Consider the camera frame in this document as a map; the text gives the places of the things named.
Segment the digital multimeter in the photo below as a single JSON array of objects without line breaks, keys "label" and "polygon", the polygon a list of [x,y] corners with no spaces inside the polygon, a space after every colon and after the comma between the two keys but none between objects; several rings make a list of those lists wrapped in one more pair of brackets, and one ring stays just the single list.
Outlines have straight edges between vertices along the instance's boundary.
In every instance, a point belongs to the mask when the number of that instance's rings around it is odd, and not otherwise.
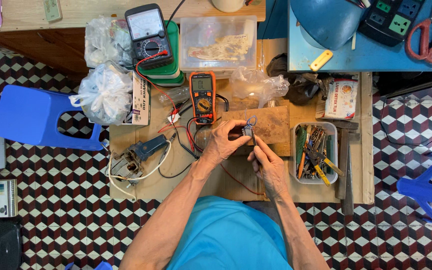
[{"label": "digital multimeter", "polygon": [[139,64],[141,68],[153,69],[173,63],[174,56],[159,5],[147,4],[129,9],[124,13],[124,17],[128,23],[132,47],[138,61],[164,50],[167,51],[167,55],[159,55],[141,62]]},{"label": "digital multimeter", "polygon": [[216,122],[216,76],[213,71],[192,72],[189,75],[189,93],[194,107],[196,124]]}]

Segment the floor tile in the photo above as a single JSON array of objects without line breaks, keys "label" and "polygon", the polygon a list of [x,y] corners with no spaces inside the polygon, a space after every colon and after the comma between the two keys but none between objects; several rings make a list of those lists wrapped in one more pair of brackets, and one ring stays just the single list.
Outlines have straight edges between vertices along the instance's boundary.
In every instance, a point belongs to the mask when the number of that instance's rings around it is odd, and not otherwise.
[{"label": "floor tile", "polygon": [[[0,55],[0,93],[8,84],[75,93],[78,82],[25,57]],[[332,269],[432,269],[432,223],[412,198],[399,194],[400,177],[414,179],[431,164],[432,89],[388,99],[373,96],[375,204],[297,203],[310,236]],[[87,138],[92,124],[80,111],[61,115],[58,130]],[[100,140],[109,142],[109,128]],[[158,200],[111,199],[103,171],[107,152],[41,147],[6,140],[0,178],[18,183],[22,270],[117,269],[132,239],[159,206]]]}]

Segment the multimeter screen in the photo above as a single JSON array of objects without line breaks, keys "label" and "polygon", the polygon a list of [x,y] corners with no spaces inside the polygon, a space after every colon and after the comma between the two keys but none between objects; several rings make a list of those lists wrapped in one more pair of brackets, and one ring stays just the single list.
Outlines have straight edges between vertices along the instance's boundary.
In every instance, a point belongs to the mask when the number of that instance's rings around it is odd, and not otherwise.
[{"label": "multimeter screen", "polygon": [[159,31],[164,29],[158,9],[146,10],[130,15],[127,18],[133,40],[157,35]]},{"label": "multimeter screen", "polygon": [[211,78],[196,78],[193,79],[192,82],[192,90],[193,91],[211,91],[213,88]]}]

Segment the man's left hand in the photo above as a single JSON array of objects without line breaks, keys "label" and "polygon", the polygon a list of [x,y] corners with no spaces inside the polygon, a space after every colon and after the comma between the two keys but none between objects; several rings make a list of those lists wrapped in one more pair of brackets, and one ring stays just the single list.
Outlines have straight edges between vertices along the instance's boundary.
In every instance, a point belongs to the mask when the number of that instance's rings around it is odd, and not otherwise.
[{"label": "man's left hand", "polygon": [[219,163],[229,158],[240,146],[251,140],[251,136],[241,134],[241,128],[245,125],[244,120],[229,120],[219,124],[211,131],[209,143],[200,160],[216,168]]}]

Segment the blue shirt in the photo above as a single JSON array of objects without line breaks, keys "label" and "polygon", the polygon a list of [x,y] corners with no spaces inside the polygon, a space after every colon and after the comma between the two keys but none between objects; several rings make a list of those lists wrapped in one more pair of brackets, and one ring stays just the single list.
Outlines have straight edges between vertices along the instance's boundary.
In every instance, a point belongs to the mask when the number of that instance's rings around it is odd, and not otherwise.
[{"label": "blue shirt", "polygon": [[241,202],[216,196],[196,201],[168,270],[290,270],[278,224]]}]

